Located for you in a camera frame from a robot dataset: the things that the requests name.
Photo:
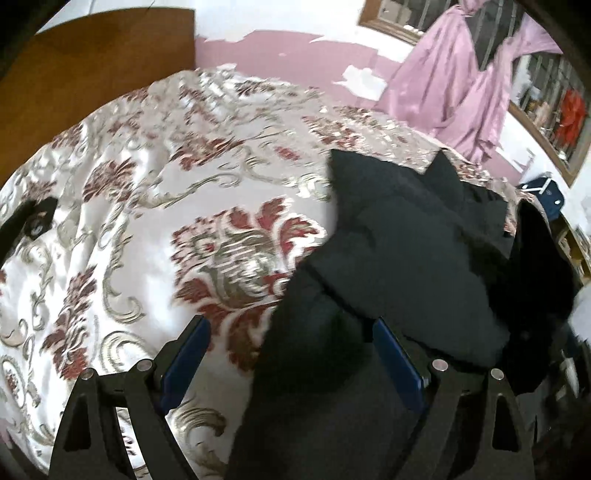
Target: floral bedspread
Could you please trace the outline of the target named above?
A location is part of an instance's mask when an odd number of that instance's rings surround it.
[[[0,221],[59,198],[54,228],[0,272],[0,419],[40,469],[80,372],[129,369],[197,312],[213,338],[167,420],[200,478],[221,478],[273,308],[330,233],[326,160],[355,150],[423,171],[439,145],[315,89],[231,70],[180,72],[99,108],[0,192]],[[462,179],[516,192],[451,153]],[[118,412],[138,477],[149,476]]]

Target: wooden headboard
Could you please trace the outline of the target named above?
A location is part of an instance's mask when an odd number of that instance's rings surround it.
[[[53,137],[101,105],[195,68],[194,12],[130,8],[33,38],[0,80],[0,185]]]

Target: black jacket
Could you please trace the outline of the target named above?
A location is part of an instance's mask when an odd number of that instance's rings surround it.
[[[535,207],[519,206],[513,241],[506,203],[461,182],[443,152],[424,175],[341,151],[330,169],[336,232],[272,316],[227,480],[391,470],[417,419],[364,343],[371,321],[462,368],[502,366],[520,393],[544,378],[552,331],[572,307],[572,269]]]

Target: window frame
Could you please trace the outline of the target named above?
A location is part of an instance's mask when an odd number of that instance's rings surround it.
[[[376,30],[386,35],[390,35],[408,44],[416,45],[421,37],[410,30],[400,27],[399,25],[394,25],[386,20],[381,19],[379,17],[381,6],[382,0],[365,0],[363,10],[359,16],[358,25]],[[566,163],[558,157],[558,153],[552,144],[535,127],[534,123],[527,116],[527,114],[522,111],[518,105],[514,104],[513,101],[509,101],[508,113],[510,113],[533,137],[533,139],[538,142],[538,145],[542,148],[542,150],[544,150],[544,153],[548,155],[552,163],[562,175],[564,181],[570,187],[577,178],[577,175],[583,167],[583,163],[589,153],[589,148],[591,148],[591,135],[589,135],[588,138],[585,138],[582,144],[577,142],[579,154],[574,158],[571,158],[569,163]]]

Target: screw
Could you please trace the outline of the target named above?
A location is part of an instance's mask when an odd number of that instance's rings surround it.
[[[143,360],[140,360],[135,367],[140,372],[147,372],[148,370],[150,370],[150,368],[152,368],[152,360],[144,358]]]
[[[449,367],[447,362],[445,360],[441,360],[440,358],[433,360],[432,366],[438,372],[444,372]]]
[[[505,374],[503,373],[503,370],[500,370],[498,368],[493,368],[491,370],[491,377],[494,378],[495,380],[503,380],[505,378]]]
[[[95,371],[91,368],[85,368],[82,373],[80,374],[80,378],[82,380],[88,380],[89,378],[92,378],[92,375],[95,374]]]

